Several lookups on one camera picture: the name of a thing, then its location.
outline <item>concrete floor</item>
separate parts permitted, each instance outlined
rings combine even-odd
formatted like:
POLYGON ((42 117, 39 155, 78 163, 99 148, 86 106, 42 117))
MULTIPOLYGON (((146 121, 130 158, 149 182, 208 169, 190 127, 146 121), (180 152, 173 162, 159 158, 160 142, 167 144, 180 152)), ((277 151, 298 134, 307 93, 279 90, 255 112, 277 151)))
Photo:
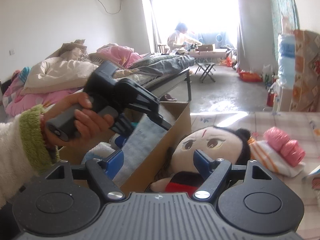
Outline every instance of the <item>concrete floor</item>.
MULTIPOLYGON (((262 111, 266 107, 268 91, 262 82, 246 83, 239 79, 238 73, 230 67, 216 66, 213 76, 216 82, 206 77, 203 83, 199 81, 203 71, 198 71, 193 66, 190 70, 192 101, 190 111, 192 113, 212 111, 262 111)), ((180 83, 170 92, 170 95, 178 101, 187 101, 187 84, 180 83)))

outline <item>tablecloth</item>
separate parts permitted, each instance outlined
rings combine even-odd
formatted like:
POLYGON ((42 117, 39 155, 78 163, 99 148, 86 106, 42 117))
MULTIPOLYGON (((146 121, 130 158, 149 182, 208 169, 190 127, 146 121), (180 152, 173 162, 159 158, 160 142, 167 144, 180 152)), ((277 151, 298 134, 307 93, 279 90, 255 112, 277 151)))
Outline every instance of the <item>tablecloth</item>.
POLYGON ((281 112, 272 115, 268 112, 216 112, 191 116, 192 130, 210 125, 226 126, 234 129, 245 128, 251 131, 257 140, 263 140, 263 133, 276 126, 287 132, 292 139, 298 140, 305 150, 306 163, 304 170, 295 178, 278 177, 291 188, 303 201, 304 217, 297 233, 307 240, 320 239, 320 208, 311 188, 311 180, 302 180, 313 169, 320 165, 320 136, 313 133, 310 122, 320 124, 320 113, 281 112))

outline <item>woman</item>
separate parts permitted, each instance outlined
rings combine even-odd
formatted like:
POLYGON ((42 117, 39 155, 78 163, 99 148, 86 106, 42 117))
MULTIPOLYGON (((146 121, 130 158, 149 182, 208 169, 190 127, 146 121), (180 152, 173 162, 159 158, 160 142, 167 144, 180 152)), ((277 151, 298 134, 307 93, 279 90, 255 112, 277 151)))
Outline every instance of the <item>woman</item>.
POLYGON ((184 23, 179 23, 169 38, 168 38, 168 46, 170 47, 170 51, 173 51, 174 49, 181 49, 183 47, 186 47, 186 45, 183 45, 184 42, 189 44, 198 44, 202 45, 200 41, 197 41, 194 38, 189 37, 186 35, 188 31, 188 27, 184 23))
POLYGON ((79 147, 112 126, 110 115, 101 117, 91 107, 86 93, 75 93, 47 112, 39 105, 17 115, 11 123, 0 123, 0 208, 31 177, 42 174, 59 160, 56 146, 79 147), (75 126, 81 136, 65 142, 50 132, 45 123, 76 103, 84 107, 75 111, 75 126))

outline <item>white wall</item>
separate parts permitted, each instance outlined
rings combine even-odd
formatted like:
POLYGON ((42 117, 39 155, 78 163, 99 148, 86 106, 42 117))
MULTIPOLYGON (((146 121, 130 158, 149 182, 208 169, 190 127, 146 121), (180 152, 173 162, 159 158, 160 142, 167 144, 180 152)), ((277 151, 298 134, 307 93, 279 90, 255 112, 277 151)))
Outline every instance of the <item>white wall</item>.
POLYGON ((273 56, 271 0, 239 0, 245 59, 242 70, 262 73, 263 65, 277 66, 273 56))
POLYGON ((140 54, 150 52, 142 0, 123 0, 127 46, 140 54))
POLYGON ((320 0, 295 0, 300 29, 320 33, 320 0))
MULTIPOLYGON (((100 1, 111 13, 119 9, 120 0, 100 1)), ((33 66, 64 42, 86 39, 89 53, 109 42, 126 45, 123 13, 108 15, 97 0, 0 0, 0 79, 33 66)))
POLYGON ((150 52, 155 52, 157 51, 157 48, 155 48, 154 46, 155 38, 153 34, 152 7, 151 7, 150 0, 142 0, 142 5, 143 5, 144 18, 146 22, 150 52))

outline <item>fire extinguisher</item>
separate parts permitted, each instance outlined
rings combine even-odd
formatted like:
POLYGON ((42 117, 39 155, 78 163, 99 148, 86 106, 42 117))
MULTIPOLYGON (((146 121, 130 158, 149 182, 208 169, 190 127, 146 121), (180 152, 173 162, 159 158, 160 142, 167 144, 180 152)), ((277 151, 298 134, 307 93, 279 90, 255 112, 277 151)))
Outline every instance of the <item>fire extinguisher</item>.
POLYGON ((271 86, 268 91, 267 106, 273 107, 274 98, 275 98, 275 90, 273 86, 271 86))

